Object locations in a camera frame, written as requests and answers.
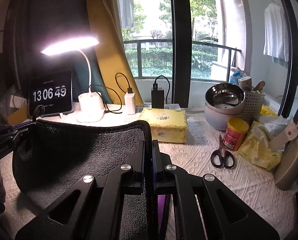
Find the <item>cardboard box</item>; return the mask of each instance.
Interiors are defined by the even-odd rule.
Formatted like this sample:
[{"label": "cardboard box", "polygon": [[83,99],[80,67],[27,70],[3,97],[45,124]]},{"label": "cardboard box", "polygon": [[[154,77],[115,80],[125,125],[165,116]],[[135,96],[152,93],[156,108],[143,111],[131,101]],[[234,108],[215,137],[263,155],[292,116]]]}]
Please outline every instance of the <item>cardboard box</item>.
[{"label": "cardboard box", "polygon": [[145,108],[139,120],[150,124],[153,140],[186,143],[188,124],[185,110]]},{"label": "cardboard box", "polygon": [[21,107],[19,110],[7,117],[7,124],[17,125],[24,122],[29,117],[28,105]]}]

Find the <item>tissue package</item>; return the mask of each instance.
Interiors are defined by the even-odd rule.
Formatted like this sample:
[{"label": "tissue package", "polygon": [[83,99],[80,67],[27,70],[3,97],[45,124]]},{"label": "tissue package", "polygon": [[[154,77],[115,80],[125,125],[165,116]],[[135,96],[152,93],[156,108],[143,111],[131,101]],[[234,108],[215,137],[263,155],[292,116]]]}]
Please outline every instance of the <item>tissue package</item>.
[{"label": "tissue package", "polygon": [[150,124],[152,140],[186,143],[188,125],[185,110],[145,108],[139,120]]}]

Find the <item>metal screw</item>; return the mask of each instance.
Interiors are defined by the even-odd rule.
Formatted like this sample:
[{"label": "metal screw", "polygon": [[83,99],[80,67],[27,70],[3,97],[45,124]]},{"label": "metal screw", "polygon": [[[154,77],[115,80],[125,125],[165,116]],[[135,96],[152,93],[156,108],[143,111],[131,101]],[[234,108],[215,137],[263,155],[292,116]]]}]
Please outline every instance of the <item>metal screw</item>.
[{"label": "metal screw", "polygon": [[89,183],[93,181],[93,177],[91,175],[85,175],[82,180],[84,183]]},{"label": "metal screw", "polygon": [[168,171],[174,171],[176,168],[177,168],[177,166],[174,165],[174,164],[169,164],[169,165],[166,166],[166,169]]},{"label": "metal screw", "polygon": [[129,164],[123,164],[123,165],[121,165],[121,169],[123,171],[128,171],[129,169],[131,169],[131,165],[129,165]]},{"label": "metal screw", "polygon": [[205,180],[206,181],[214,181],[215,180],[215,176],[212,174],[206,174],[205,175]]}]

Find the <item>scissors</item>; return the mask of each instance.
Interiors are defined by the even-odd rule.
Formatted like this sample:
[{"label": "scissors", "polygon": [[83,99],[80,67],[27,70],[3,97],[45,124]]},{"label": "scissors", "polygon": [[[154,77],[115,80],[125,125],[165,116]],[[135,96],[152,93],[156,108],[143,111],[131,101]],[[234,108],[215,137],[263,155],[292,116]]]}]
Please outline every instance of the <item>scissors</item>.
[{"label": "scissors", "polygon": [[[215,156],[219,157],[220,164],[215,164],[215,162],[213,161]],[[228,162],[229,158],[231,158],[232,161],[233,161],[233,164],[231,166],[227,165],[227,162]],[[219,149],[215,150],[211,154],[210,161],[211,161],[211,164],[216,168],[221,168],[222,165],[223,165],[226,169],[231,169],[234,166],[234,157],[231,154],[231,152],[229,152],[227,150],[224,150],[224,143],[222,142],[221,135],[219,135]]]}]

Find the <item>desk lamp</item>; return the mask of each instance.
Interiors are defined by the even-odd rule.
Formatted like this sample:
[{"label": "desk lamp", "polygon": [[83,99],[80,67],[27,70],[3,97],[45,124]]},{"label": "desk lamp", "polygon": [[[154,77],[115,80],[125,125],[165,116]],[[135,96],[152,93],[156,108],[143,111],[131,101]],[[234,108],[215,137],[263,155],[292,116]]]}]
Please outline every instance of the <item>desk lamp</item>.
[{"label": "desk lamp", "polygon": [[76,118],[78,122],[97,122],[101,120],[104,115],[104,105],[100,96],[101,94],[91,92],[91,66],[87,55],[82,51],[82,49],[97,44],[99,44],[99,42],[96,38],[81,37],[58,42],[41,51],[41,53],[51,56],[77,50],[85,57],[89,68],[89,92],[80,94],[78,97],[81,110]]}]

